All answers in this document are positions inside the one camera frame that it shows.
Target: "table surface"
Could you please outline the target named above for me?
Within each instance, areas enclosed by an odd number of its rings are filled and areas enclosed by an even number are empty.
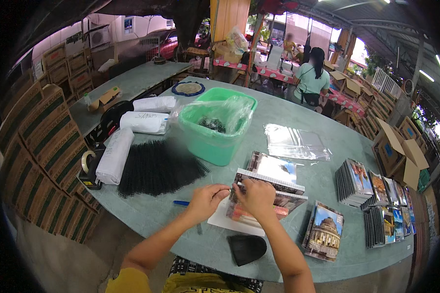
[[[107,90],[118,86],[121,89],[121,101],[130,101],[155,85],[190,67],[192,67],[192,64],[183,62],[175,63],[168,61],[163,65],[155,65],[153,61],[147,62],[106,81],[89,92],[88,95],[91,102],[94,102]],[[83,98],[70,107],[70,113],[83,136],[87,136],[98,126],[102,116],[99,111],[88,112]]]
[[[303,165],[297,166],[297,184],[305,186],[305,195],[308,196],[308,202],[300,205],[292,214],[281,220],[287,233],[302,249],[300,243],[305,235],[306,226],[311,215],[311,207],[315,200],[344,214],[345,225],[337,260],[327,262],[305,256],[314,282],[329,282],[365,275],[390,266],[412,254],[412,235],[402,242],[376,249],[366,249],[362,211],[337,201],[334,173],[346,158],[350,157],[360,161],[368,169],[379,173],[371,151],[372,142],[368,138],[323,115],[262,92],[196,77],[188,77],[183,81],[200,82],[204,84],[206,90],[213,87],[223,87],[243,92],[255,97],[258,101],[258,107],[254,112],[246,137],[230,164],[218,167],[204,162],[211,170],[207,177],[183,187],[175,194],[165,194],[158,197],[140,194],[124,199],[118,196],[117,186],[115,185],[103,184],[100,190],[90,190],[91,194],[105,209],[122,220],[131,229],[143,237],[148,237],[168,224],[184,209],[182,206],[173,204],[173,200],[189,201],[192,197],[192,191],[206,184],[223,183],[231,185],[236,169],[247,167],[252,151],[258,150],[267,153],[263,125],[275,123],[317,133],[333,153],[330,162],[300,161],[300,164]],[[171,89],[165,91],[162,95],[172,95]],[[193,100],[195,97],[178,96],[177,98]],[[176,131],[176,128],[171,128],[166,135]],[[163,138],[164,136],[135,134],[134,144]],[[202,223],[202,229],[203,235],[198,235],[195,227],[189,229],[175,243],[171,252],[222,272],[266,281],[282,282],[282,276],[274,261],[267,237],[265,237],[267,242],[266,254],[257,261],[238,267],[232,258],[227,236],[240,233],[213,226],[206,222]]]

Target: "green plastic bin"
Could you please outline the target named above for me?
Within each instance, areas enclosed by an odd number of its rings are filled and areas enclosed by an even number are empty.
[[[252,111],[258,106],[258,101],[239,91],[212,88],[200,95],[195,101],[224,101],[229,97],[243,96],[251,99]],[[233,134],[224,134],[197,124],[199,119],[205,114],[207,108],[187,106],[179,113],[178,122],[184,130],[189,151],[214,165],[228,165],[240,146],[249,127],[242,128],[247,120],[240,122],[237,126],[238,131]]]

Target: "concrete floor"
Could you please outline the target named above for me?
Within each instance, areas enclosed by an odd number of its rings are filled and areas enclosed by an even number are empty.
[[[18,248],[43,288],[50,293],[104,292],[107,280],[117,275],[124,255],[143,237],[109,212],[102,218],[86,245],[54,236],[37,226],[14,219]],[[175,255],[168,253],[150,275],[153,293],[161,292]],[[412,257],[365,276],[317,283],[320,293],[405,292]],[[265,282],[263,293],[283,292],[280,283]]]

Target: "white paper sheet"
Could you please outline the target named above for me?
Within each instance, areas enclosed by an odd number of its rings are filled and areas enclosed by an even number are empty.
[[[249,226],[247,224],[243,224],[240,222],[236,222],[227,217],[227,209],[228,209],[228,197],[224,198],[215,213],[209,218],[207,221],[208,224],[212,224],[218,227],[230,229],[233,231],[243,232],[251,235],[257,235],[264,237],[265,232],[262,228],[257,228],[253,226]]]

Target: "black hair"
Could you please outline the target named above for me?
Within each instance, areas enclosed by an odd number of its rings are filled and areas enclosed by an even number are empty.
[[[315,79],[321,77],[323,73],[323,64],[324,64],[324,51],[321,48],[314,47],[310,52],[310,59],[314,61],[314,72],[316,73]]]

